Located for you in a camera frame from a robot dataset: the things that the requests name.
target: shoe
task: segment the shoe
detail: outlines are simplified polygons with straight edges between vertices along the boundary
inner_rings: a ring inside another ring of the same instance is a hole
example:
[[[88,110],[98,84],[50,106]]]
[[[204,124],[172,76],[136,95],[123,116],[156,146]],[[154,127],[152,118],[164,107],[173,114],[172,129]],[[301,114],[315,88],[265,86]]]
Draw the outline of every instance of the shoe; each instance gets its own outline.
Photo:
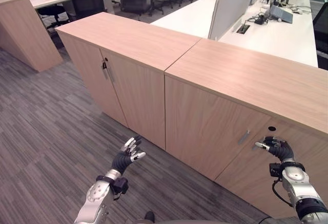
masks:
[[[145,220],[150,220],[152,223],[155,223],[155,215],[152,211],[148,211],[144,217]]]

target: black robotic glove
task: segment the black robotic glove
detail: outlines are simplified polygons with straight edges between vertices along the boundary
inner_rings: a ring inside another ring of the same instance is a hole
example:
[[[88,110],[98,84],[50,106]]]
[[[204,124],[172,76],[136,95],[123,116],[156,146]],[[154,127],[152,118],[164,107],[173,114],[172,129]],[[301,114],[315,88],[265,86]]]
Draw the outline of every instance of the black robotic glove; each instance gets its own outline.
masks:
[[[143,158],[146,153],[139,152],[139,145],[141,144],[141,136],[130,138],[112,161],[112,169],[117,170],[123,175],[127,167],[136,160]]]
[[[256,142],[255,145],[269,151],[272,155],[278,157],[281,162],[286,159],[294,159],[294,152],[285,140],[265,137],[264,141]]]

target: cabinet door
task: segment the cabinet door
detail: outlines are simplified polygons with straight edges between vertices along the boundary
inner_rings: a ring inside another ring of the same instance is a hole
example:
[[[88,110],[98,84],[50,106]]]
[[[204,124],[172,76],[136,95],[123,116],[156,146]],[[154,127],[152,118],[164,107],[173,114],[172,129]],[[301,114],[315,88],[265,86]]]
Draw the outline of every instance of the cabinet door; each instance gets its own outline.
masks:
[[[167,152],[214,180],[270,117],[166,76]]]
[[[129,128],[165,149],[164,72],[101,50]]]
[[[277,130],[270,131],[269,126]],[[265,124],[253,141],[239,153],[215,181],[269,216],[284,218],[296,215],[293,208],[279,200],[271,190],[275,178],[270,177],[269,163],[279,162],[279,159],[265,150],[254,147],[254,143],[264,136],[279,136],[290,144],[296,161],[305,166],[310,176],[310,183],[327,202],[327,137],[313,134],[304,128],[278,119],[271,119]],[[289,201],[281,183],[276,185],[276,189],[284,199]]]
[[[107,115],[127,126],[112,82],[102,69],[99,48],[65,34],[60,34],[60,38],[95,102]]]

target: robotic arm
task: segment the robotic arm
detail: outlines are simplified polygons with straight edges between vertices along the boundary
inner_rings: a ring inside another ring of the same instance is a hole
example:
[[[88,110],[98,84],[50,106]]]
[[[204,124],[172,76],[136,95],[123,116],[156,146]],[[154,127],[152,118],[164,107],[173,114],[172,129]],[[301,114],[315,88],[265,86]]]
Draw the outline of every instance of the robotic arm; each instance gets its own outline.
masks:
[[[327,207],[310,184],[304,166],[295,162],[293,150],[288,143],[275,137],[266,137],[255,145],[280,159],[281,164],[270,164],[271,176],[278,177],[272,185],[272,190],[282,201],[286,202],[274,189],[275,184],[282,181],[291,201],[291,203],[286,203],[295,209],[301,222],[304,224],[328,223]]]
[[[112,200],[119,199],[128,190],[128,180],[122,178],[126,168],[146,153],[138,152],[141,136],[130,138],[120,149],[112,162],[112,168],[106,175],[100,175],[96,183],[88,190],[87,199],[74,224],[104,223],[108,215],[107,207]]]

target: gray striped carpet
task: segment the gray striped carpet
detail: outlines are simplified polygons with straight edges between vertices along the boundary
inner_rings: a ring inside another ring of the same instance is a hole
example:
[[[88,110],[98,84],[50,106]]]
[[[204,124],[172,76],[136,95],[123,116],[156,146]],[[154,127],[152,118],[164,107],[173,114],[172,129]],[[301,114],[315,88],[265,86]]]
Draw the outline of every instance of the gray striped carpet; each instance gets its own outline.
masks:
[[[60,52],[63,64],[36,73],[0,50],[1,224],[72,223],[96,176],[134,135],[101,112]],[[158,221],[242,224],[266,217],[150,142],[142,148],[148,156],[126,171],[130,189],[110,207],[107,224],[132,223],[148,210]]]

